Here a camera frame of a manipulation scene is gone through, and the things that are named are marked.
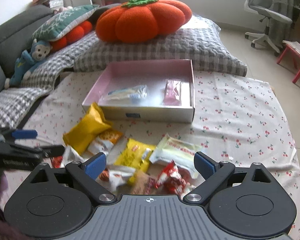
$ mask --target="cherry print sheet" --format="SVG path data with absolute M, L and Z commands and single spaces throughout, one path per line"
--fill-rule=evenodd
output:
M 68 132 L 84 116 L 81 103 L 101 72 L 71 73 L 34 112 L 24 129 L 36 129 L 37 140 L 27 145 L 63 143 Z M 290 236 L 300 239 L 300 167 L 286 116 L 268 83 L 229 74 L 195 71 L 195 117 L 192 124 L 115 121 L 125 136 L 110 152 L 114 162 L 126 139 L 158 144 L 165 133 L 202 145 L 215 161 L 236 166 L 263 163 L 291 196 L 297 218 Z M 9 190 L 2 205 L 28 172 L 8 173 Z

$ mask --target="blue plush toy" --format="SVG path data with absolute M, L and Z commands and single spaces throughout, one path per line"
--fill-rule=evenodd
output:
M 16 60 L 14 65 L 14 74 L 6 79 L 4 88 L 15 87 L 20 85 L 21 80 L 27 80 L 31 73 L 45 61 L 45 57 L 52 49 L 47 41 L 38 41 L 34 39 L 30 53 L 24 50 L 21 57 Z

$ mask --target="open box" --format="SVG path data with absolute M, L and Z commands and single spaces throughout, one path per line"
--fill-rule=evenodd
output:
M 181 105 L 163 105 L 168 79 L 181 80 Z M 102 95 L 137 85 L 147 85 L 147 97 L 102 101 Z M 163 59 L 111 62 L 84 99 L 85 111 L 96 102 L 109 120 L 150 120 L 191 123 L 194 117 L 194 76 L 189 59 Z

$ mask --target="baseboard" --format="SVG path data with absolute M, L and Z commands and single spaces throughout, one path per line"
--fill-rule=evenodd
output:
M 229 23 L 216 22 L 216 24 L 218 24 L 221 29 L 226 29 L 226 30 L 233 30 L 233 31 L 239 31 L 239 32 L 250 32 L 250 33 L 263 33 L 262 31 L 253 30 L 251 28 L 246 28 L 243 26 L 232 25 Z

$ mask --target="office chair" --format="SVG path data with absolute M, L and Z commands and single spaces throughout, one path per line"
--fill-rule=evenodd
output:
M 248 39 L 249 36 L 255 37 L 251 42 L 251 47 L 255 47 L 255 44 L 257 41 L 266 41 L 268 44 L 275 50 L 274 55 L 278 56 L 280 53 L 279 48 L 270 40 L 269 38 L 269 24 L 270 24 L 270 19 L 275 19 L 279 22 L 286 23 L 286 24 L 291 24 L 292 20 L 280 13 L 274 12 L 270 10 L 269 8 L 271 7 L 273 3 L 273 0 L 246 0 L 244 3 L 244 10 L 251 12 L 251 13 L 256 13 L 263 15 L 265 18 L 261 19 L 260 22 L 262 22 L 264 19 L 267 20 L 267 25 L 265 29 L 265 33 L 245 33 L 245 38 Z

